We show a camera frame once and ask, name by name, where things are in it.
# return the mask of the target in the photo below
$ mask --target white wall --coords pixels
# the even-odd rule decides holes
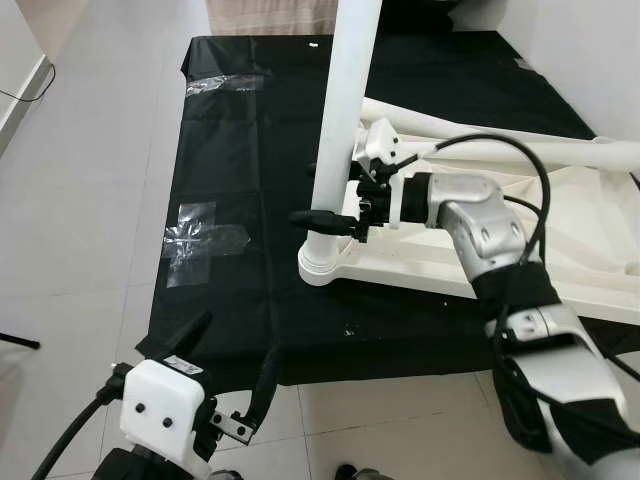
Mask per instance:
[[[0,88],[20,92],[42,55],[15,0],[0,0]],[[0,94],[0,128],[11,104]]]
[[[640,140],[640,0],[466,0],[454,17],[498,30],[597,134]]]

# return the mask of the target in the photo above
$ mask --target clear tape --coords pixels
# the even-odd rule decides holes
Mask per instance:
[[[211,257],[241,255],[251,241],[242,225],[216,225],[216,202],[185,203],[175,227],[165,228],[162,257],[170,258],[167,288],[209,280]]]
[[[254,74],[216,75],[215,77],[194,80],[187,84],[186,97],[199,95],[212,90],[231,90],[236,92],[250,92],[262,90],[264,77]]]

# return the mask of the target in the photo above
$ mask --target black cloth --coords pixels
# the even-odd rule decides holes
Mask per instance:
[[[182,66],[187,82],[229,81],[185,99],[166,224],[176,224],[182,203],[215,201],[216,223],[243,225],[251,241],[242,255],[211,257],[199,285],[167,288],[162,259],[149,334],[162,341],[209,309],[213,325],[190,360],[212,372],[220,392],[251,388],[274,343],[282,384],[490,367],[475,300],[300,279],[305,232],[288,215],[310,205],[306,167],[316,159],[330,51],[327,36],[199,37]],[[380,36],[367,95],[456,122],[591,138],[547,81],[515,58],[495,32]],[[614,350],[640,345],[636,327],[586,324]]]

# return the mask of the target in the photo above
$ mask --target white sticker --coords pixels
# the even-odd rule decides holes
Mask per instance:
[[[175,355],[165,358],[164,363],[172,366],[176,370],[180,370],[182,373],[186,373],[187,375],[196,375],[204,372],[200,367],[196,367],[193,363],[182,360],[180,357],[176,357]]]

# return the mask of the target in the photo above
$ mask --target cable connector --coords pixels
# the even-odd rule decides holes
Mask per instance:
[[[102,405],[109,405],[114,400],[122,400],[125,378],[132,369],[133,367],[127,363],[119,363],[113,367],[111,376],[96,392],[96,398]]]

